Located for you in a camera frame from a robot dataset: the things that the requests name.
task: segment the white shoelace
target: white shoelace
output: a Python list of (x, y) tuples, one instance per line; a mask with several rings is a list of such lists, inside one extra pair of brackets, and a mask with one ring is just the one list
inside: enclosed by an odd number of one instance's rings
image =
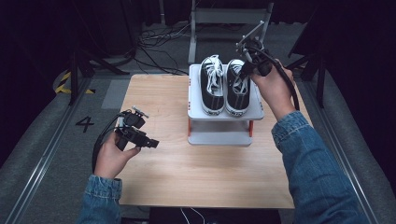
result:
[[(236, 64), (233, 65), (233, 70), (236, 74), (240, 74), (242, 69), (242, 65)], [(245, 77), (244, 79), (240, 78), (239, 76), (235, 78), (235, 82), (233, 83), (233, 90), (236, 93), (245, 94), (248, 91), (248, 78)]]
[(221, 70), (221, 64), (219, 63), (218, 57), (219, 56), (211, 56), (209, 60), (212, 63), (208, 64), (205, 67), (208, 78), (206, 90), (208, 92), (211, 92), (212, 94), (214, 93), (214, 91), (216, 91), (218, 94), (222, 95), (222, 87), (220, 85), (222, 81), (223, 72)]

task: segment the dark background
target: dark background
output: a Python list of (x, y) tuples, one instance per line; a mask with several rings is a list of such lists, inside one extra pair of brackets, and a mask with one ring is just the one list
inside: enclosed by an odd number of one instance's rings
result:
[[(164, 0), (163, 3), (167, 25), (189, 19), (191, 1)], [(203, 0), (200, 4), (205, 7), (211, 3)], [(241, 7), (240, 3), (217, 1), (215, 7)], [(251, 1), (248, 6), (255, 7), (254, 4), (263, 2)], [(292, 53), (316, 53), (319, 43), (324, 41), (326, 48), (320, 50), (324, 50), (326, 68), (343, 93), (393, 191), (396, 189), (396, 100), (393, 97), (396, 17), (392, 14), (395, 5), (385, 0), (330, 5), (327, 1), (278, 1), (272, 16), (274, 23), (309, 21)], [(134, 47), (142, 23), (150, 26), (158, 22), (161, 22), (160, 6), (153, 0), (1, 1), (3, 156), (0, 164), (54, 98), (53, 81), (69, 67), (75, 47), (88, 49), (102, 58), (122, 55)]]

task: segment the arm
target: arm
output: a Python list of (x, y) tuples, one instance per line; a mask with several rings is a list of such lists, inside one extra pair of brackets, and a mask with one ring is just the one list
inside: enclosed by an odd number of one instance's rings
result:
[[(285, 69), (292, 80), (292, 73)], [(367, 223), (359, 201), (335, 157), (301, 112), (273, 67), (266, 77), (251, 75), (277, 120), (272, 130), (281, 151), (296, 223)]]
[(140, 152), (140, 147), (121, 151), (116, 146), (118, 140), (117, 135), (111, 133), (103, 143), (94, 174), (88, 179), (76, 223), (120, 223), (122, 182), (115, 177), (126, 162)]

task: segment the gray floor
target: gray floor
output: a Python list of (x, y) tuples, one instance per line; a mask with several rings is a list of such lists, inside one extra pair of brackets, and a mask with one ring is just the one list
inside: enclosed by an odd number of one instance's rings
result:
[[(219, 27), (202, 29), (198, 33), (196, 63), (212, 54), (218, 54), (224, 63), (238, 57), (234, 44), (251, 28), (244, 26), (238, 31)], [(292, 63), (300, 56), (292, 55), (289, 58), (288, 53), (303, 29), (303, 24), (272, 24), (268, 28), (265, 46), (283, 64)], [(177, 62), (178, 69), (187, 72), (188, 34), (158, 48), (147, 49), (148, 53), (159, 65), (175, 67), (175, 62), (165, 53), (154, 50), (166, 51)], [(136, 59), (152, 63), (142, 50), (137, 52)], [(131, 75), (164, 73), (158, 68), (138, 65), (135, 61), (120, 66), (120, 69), (129, 71)], [(372, 223), (396, 223), (396, 201), (389, 182), (361, 137), (331, 75), (326, 75), (325, 108), (320, 109), (313, 100), (315, 80), (302, 82), (298, 78), (298, 71), (294, 72), (315, 128), (350, 176)], [(73, 106), (68, 106), (70, 95), (59, 93), (43, 110), (0, 170), (0, 223), (5, 223), (7, 219), (9, 223), (74, 222), (91, 172), (93, 143), (108, 121), (120, 111), (131, 75), (116, 76), (107, 70), (97, 70), (91, 79), (80, 78), (82, 91), (94, 89), (95, 94), (83, 93)], [(94, 125), (84, 133), (83, 127), (76, 123), (86, 117), (91, 117)], [(292, 222), (292, 212), (279, 211), (283, 223)], [(148, 217), (149, 207), (123, 206), (122, 215)]]

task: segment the person's left hand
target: person's left hand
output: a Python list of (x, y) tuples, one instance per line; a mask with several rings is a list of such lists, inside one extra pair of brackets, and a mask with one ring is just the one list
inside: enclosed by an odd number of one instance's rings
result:
[(126, 162), (140, 152), (140, 147), (121, 151), (116, 146), (118, 141), (117, 134), (111, 133), (102, 144), (93, 172), (94, 175), (114, 179), (125, 167)]

